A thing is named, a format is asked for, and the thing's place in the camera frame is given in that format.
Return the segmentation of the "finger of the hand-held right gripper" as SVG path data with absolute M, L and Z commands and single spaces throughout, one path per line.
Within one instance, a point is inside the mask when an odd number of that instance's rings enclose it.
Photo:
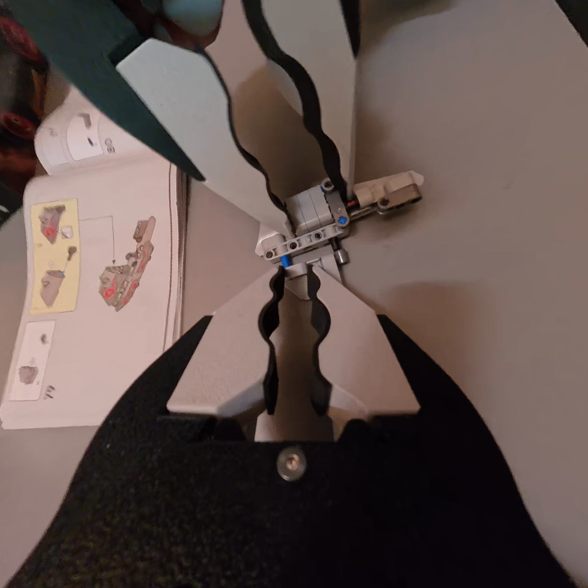
M 355 172 L 359 1 L 243 1 L 249 29 L 320 150 L 327 177 L 351 195 Z
M 212 192 L 273 230 L 291 230 L 284 204 L 236 136 L 231 97 L 202 49 L 144 41 L 116 70 L 202 175 Z

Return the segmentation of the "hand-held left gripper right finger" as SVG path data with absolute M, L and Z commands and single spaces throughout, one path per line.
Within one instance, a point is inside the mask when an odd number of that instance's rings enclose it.
M 308 269 L 307 291 L 318 415 L 416 414 L 420 404 L 376 312 L 319 267 Z

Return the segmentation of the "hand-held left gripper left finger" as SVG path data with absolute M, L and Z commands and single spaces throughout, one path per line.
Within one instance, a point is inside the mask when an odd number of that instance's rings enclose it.
M 274 266 L 217 309 L 167 402 L 171 413 L 274 413 L 279 379 L 270 337 L 279 326 L 284 287 L 284 268 Z

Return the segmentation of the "grey toy brick assembly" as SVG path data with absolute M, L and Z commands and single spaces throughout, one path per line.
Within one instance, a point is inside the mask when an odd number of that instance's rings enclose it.
M 349 203 L 326 178 L 319 185 L 286 200 L 293 237 L 260 225 L 255 253 L 266 261 L 277 263 L 282 258 L 306 254 L 332 245 L 349 235 L 353 222 L 378 213 L 388 215 L 416 204 L 422 199 L 424 176 L 407 171 L 353 186 Z

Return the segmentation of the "building instruction booklet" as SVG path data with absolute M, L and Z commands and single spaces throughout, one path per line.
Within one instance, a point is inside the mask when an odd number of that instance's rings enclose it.
M 34 146 L 26 290 L 1 237 L 1 295 L 22 305 L 1 426 L 94 426 L 181 335 L 189 182 L 74 87 Z

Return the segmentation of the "dark red patterned object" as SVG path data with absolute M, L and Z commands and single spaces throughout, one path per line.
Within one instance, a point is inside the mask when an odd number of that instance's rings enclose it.
M 34 138 L 43 118 L 49 63 L 1 1 L 1 224 L 21 206 L 38 159 Z

